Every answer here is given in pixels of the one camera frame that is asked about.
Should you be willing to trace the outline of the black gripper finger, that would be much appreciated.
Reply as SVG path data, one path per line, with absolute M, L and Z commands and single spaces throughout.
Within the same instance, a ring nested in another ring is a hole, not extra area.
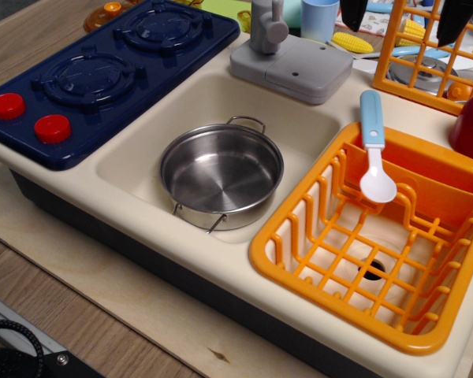
M 367 0 L 340 0 L 342 22 L 353 32 L 358 32 L 367 11 Z
M 473 0 L 444 1 L 437 29 L 438 46 L 454 43 L 473 16 Z

